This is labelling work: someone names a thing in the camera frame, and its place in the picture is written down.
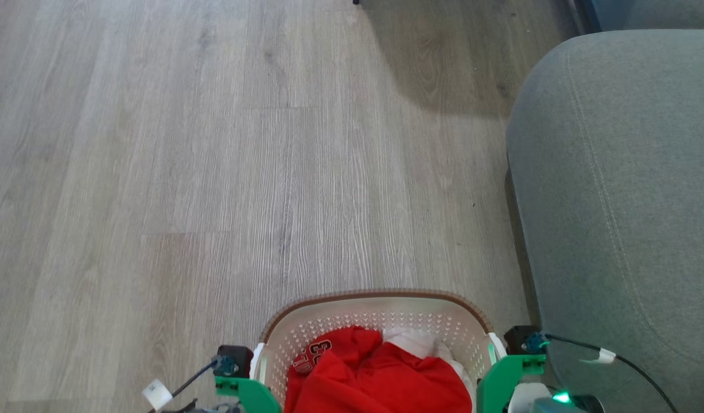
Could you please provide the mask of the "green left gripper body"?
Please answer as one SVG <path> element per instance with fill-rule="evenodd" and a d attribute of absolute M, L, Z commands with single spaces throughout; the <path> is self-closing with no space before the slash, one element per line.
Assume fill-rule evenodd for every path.
<path fill-rule="evenodd" d="M 239 402 L 245 413 L 282 413 L 282 407 L 270 389 L 247 378 L 215 376 L 216 394 Z"/>

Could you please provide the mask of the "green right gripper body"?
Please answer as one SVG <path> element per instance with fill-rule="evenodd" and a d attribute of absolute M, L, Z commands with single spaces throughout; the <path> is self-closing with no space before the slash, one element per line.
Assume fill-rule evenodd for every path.
<path fill-rule="evenodd" d="M 524 376 L 541 375 L 547 355 L 516 354 L 497 361 L 477 385 L 476 413 L 504 413 Z"/>

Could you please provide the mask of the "beige plastic laundry basket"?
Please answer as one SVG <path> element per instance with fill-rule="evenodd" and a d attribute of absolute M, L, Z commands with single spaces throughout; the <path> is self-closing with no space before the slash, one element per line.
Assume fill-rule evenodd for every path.
<path fill-rule="evenodd" d="M 452 351 L 473 382 L 506 355 L 485 314 L 459 295 L 423 289 L 352 290 L 305 298 L 271 317 L 253 352 L 250 378 L 283 404 L 288 368 L 302 348 L 349 326 L 426 331 Z"/>

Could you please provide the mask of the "white garment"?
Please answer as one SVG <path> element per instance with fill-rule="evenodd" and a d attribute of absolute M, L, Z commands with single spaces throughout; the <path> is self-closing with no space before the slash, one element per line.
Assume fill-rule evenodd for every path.
<path fill-rule="evenodd" d="M 430 332 L 410 328 L 384 329 L 382 337 L 384 342 L 390 342 L 417 358 L 436 357 L 446 361 L 454 369 L 469 393 L 472 410 L 476 409 L 476 390 L 472 379 L 465 371 L 464 366 L 454 359 L 452 351 L 443 340 Z"/>

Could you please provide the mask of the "red printed garment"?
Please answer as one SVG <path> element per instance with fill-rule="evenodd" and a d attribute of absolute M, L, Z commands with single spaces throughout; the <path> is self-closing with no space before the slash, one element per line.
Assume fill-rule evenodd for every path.
<path fill-rule="evenodd" d="M 283 413 L 475 413 L 446 361 L 417 358 L 382 331 L 350 326 L 305 345 L 287 372 Z"/>

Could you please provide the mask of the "grey fabric sofa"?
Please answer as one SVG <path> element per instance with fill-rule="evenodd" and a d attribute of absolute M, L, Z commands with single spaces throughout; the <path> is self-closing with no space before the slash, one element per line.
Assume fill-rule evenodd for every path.
<path fill-rule="evenodd" d="M 520 89 L 507 159 L 544 332 L 704 413 L 704 29 L 599 32 Z"/>

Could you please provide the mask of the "blue-grey sofa cushion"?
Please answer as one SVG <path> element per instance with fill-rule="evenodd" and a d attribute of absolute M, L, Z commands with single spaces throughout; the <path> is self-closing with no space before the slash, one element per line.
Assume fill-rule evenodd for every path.
<path fill-rule="evenodd" d="M 574 0 L 594 32 L 704 29 L 704 0 Z"/>

